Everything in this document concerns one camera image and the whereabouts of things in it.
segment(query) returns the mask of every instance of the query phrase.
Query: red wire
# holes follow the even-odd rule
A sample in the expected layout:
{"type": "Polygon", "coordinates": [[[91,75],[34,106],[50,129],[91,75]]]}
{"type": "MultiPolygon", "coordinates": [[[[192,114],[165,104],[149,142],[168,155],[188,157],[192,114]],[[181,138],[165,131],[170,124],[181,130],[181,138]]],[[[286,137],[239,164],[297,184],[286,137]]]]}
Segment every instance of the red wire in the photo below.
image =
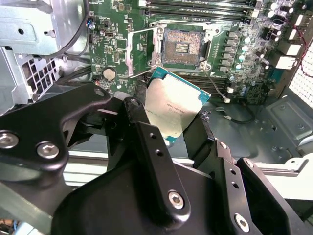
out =
{"type": "Polygon", "coordinates": [[[304,37],[303,37],[303,33],[301,33],[301,32],[299,31],[298,27],[297,27],[296,25],[293,25],[293,28],[297,31],[297,33],[298,33],[299,37],[302,39],[302,41],[303,41],[303,43],[304,43],[304,47],[305,47],[304,52],[303,52],[303,54],[302,54],[302,57],[301,57],[301,59],[300,59],[300,61],[299,61],[299,63],[300,63],[300,64],[299,64],[300,69],[301,69],[302,73],[303,73],[305,76],[310,77],[310,78],[313,78],[312,75],[309,75],[309,74],[307,74],[306,72],[304,72],[303,66],[302,66],[302,61],[303,61],[304,57],[306,56],[306,54],[307,54],[307,52],[308,52],[308,50],[309,50],[308,43],[305,41],[305,39],[304,39],[304,37]]]}

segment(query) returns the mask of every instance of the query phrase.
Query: sata port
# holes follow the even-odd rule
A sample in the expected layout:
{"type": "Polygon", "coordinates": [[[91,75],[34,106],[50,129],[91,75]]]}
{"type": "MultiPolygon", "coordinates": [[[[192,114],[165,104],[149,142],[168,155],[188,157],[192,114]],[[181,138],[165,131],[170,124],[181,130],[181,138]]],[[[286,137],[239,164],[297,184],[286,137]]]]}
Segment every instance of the sata port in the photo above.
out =
{"type": "Polygon", "coordinates": [[[114,33],[112,33],[112,32],[104,32],[104,36],[106,38],[112,38],[112,37],[114,37],[114,33]]]}

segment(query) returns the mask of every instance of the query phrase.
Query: green circuit board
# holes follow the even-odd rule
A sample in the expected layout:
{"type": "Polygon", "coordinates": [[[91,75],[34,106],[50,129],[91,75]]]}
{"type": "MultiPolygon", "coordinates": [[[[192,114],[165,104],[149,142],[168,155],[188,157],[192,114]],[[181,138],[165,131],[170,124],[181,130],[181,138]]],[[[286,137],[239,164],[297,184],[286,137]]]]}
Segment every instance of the green circuit board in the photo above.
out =
{"type": "MultiPolygon", "coordinates": [[[[225,94],[227,86],[233,89],[227,94],[231,102],[245,99],[247,103],[261,104],[279,82],[273,74],[283,71],[271,66],[270,61],[280,41],[288,37],[287,19],[293,18],[281,7],[294,6],[294,14],[301,11],[293,1],[277,0],[272,10],[275,18],[269,17],[272,3],[92,0],[93,76],[110,93],[132,94],[140,78],[137,75],[162,66],[214,95],[214,88],[203,73],[206,70],[225,94]],[[277,16],[286,20],[280,22],[277,16]],[[270,35],[265,35],[267,28],[270,35]],[[273,30],[281,32],[278,41],[273,39],[273,30]],[[115,72],[114,77],[104,77],[107,68],[115,72]]],[[[306,21],[311,17],[308,13],[305,16],[306,21]]]]}

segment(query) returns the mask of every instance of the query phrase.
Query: silver screw head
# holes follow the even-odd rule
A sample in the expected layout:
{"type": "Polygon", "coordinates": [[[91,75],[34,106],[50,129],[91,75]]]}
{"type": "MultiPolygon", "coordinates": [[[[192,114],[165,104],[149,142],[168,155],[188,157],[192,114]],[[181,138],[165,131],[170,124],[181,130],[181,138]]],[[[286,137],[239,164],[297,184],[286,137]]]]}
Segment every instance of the silver screw head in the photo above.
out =
{"type": "Polygon", "coordinates": [[[12,133],[0,133],[0,148],[13,148],[19,143],[19,138],[12,133]]]}
{"type": "Polygon", "coordinates": [[[240,214],[235,214],[235,221],[242,231],[244,231],[245,233],[248,233],[250,231],[248,222],[240,214]]]}
{"type": "Polygon", "coordinates": [[[159,33],[159,34],[161,34],[161,33],[163,33],[163,28],[157,28],[157,33],[159,33]]]}
{"type": "Polygon", "coordinates": [[[224,149],[227,149],[227,145],[224,144],[223,142],[220,142],[220,145],[221,145],[224,149]]]}
{"type": "Polygon", "coordinates": [[[299,130],[304,129],[304,125],[302,125],[302,124],[298,124],[297,127],[298,127],[299,130]]]}
{"type": "Polygon", "coordinates": [[[89,28],[90,28],[91,30],[95,30],[95,29],[96,29],[96,26],[95,26],[93,23],[91,23],[91,24],[89,24],[89,28]]]}
{"type": "Polygon", "coordinates": [[[247,159],[247,160],[246,160],[246,163],[249,165],[249,167],[251,167],[251,168],[254,167],[252,161],[250,161],[250,160],[247,159]]]}
{"type": "Polygon", "coordinates": [[[95,89],[94,92],[99,96],[104,96],[104,93],[100,89],[95,89]]]}
{"type": "Polygon", "coordinates": [[[42,143],[37,147],[37,153],[43,158],[52,159],[59,154],[59,148],[51,142],[42,143]]]}
{"type": "Polygon", "coordinates": [[[178,192],[169,192],[168,198],[170,202],[172,203],[173,207],[176,209],[181,209],[184,206],[184,200],[182,196],[178,192]]]}
{"type": "Polygon", "coordinates": [[[159,58],[156,59],[156,65],[161,65],[161,60],[159,58]]]}

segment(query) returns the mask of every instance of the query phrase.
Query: motherboard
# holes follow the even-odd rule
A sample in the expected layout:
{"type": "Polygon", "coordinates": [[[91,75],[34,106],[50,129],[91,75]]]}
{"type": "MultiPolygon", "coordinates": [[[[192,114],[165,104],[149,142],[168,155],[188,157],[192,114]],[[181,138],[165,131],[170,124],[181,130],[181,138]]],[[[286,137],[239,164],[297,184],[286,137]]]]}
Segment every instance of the motherboard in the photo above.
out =
{"type": "Polygon", "coordinates": [[[262,104],[295,67],[312,13],[293,0],[92,0],[94,82],[133,94],[163,67],[224,102],[262,104]]]}

